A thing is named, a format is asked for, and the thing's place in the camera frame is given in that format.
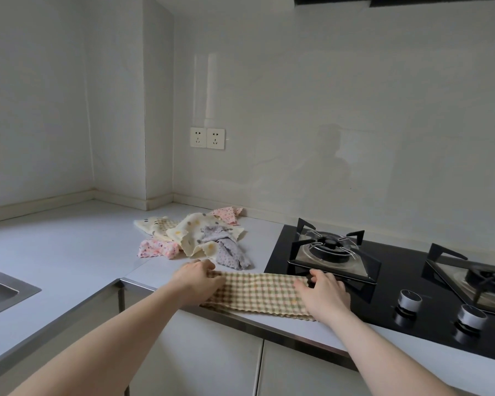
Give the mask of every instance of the gray cloth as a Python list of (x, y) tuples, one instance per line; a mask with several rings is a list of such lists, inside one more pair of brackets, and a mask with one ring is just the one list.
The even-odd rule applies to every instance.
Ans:
[(202, 229), (204, 237), (202, 242), (217, 242), (218, 251), (214, 260), (223, 266), (229, 266), (236, 270), (246, 269), (251, 266), (251, 261), (235, 243), (227, 228), (223, 226), (206, 226)]

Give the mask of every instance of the pink cloth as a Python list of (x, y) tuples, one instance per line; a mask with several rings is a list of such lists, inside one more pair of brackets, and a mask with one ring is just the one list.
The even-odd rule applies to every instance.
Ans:
[(238, 225), (236, 217), (238, 217), (243, 210), (244, 208), (224, 207), (212, 210), (211, 215), (217, 216), (226, 224)]
[(139, 245), (139, 258), (157, 257), (164, 255), (168, 259), (173, 259), (180, 252), (180, 246), (173, 241), (164, 241), (159, 239), (145, 239)]

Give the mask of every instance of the folded cloth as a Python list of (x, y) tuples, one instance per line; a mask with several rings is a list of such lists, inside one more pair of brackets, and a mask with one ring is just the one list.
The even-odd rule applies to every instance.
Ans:
[(243, 210), (244, 208), (224, 207), (218, 208), (217, 210), (212, 210), (210, 214), (217, 216), (226, 224), (238, 225), (236, 217), (238, 217)]
[(173, 259), (180, 252), (178, 243), (159, 239), (145, 239), (139, 245), (138, 257), (158, 257), (164, 255), (168, 259)]
[(231, 237), (231, 231), (223, 226), (206, 226), (202, 250), (216, 263), (241, 270), (251, 266), (251, 261), (244, 255)]
[(192, 256), (202, 250), (205, 242), (204, 228), (206, 226), (223, 226), (230, 233), (231, 239), (238, 240), (238, 236), (244, 232), (244, 228), (230, 226), (220, 218), (210, 214), (193, 213), (185, 217), (176, 227), (166, 230), (167, 236), (181, 246), (187, 256)]
[(170, 241), (171, 239), (165, 234), (167, 229), (173, 228), (179, 224), (179, 221), (173, 221), (168, 217), (159, 218), (152, 216), (147, 219), (139, 219), (134, 221), (134, 225), (150, 236), (159, 239)]
[(304, 277), (220, 271), (208, 271), (207, 276), (210, 278), (224, 276), (225, 285), (203, 304), (205, 307), (315, 320), (306, 311), (303, 301), (293, 287), (293, 281), (296, 279), (306, 284), (307, 279)]

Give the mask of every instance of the white countertop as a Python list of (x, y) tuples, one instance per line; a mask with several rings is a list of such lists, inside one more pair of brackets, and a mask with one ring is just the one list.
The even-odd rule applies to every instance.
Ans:
[[(0, 222), (0, 271), (38, 286), (41, 292), (0, 313), (0, 355), (31, 336), (112, 281), (126, 277), (149, 287), (165, 284), (188, 258), (139, 259), (139, 243), (147, 236), (134, 219), (169, 216), (182, 219), (207, 210), (169, 204), (140, 211), (88, 201)], [(247, 233), (240, 240), (263, 272), (282, 224), (242, 217)], [(218, 269), (230, 270), (219, 266)], [(260, 314), (238, 314), (257, 323), (345, 350), (323, 324)], [(372, 326), (448, 384), (495, 396), (495, 360)]]

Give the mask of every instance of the sink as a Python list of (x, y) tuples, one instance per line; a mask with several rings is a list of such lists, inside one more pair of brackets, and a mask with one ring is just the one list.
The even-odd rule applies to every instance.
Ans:
[(36, 286), (0, 272), (0, 312), (40, 291)]

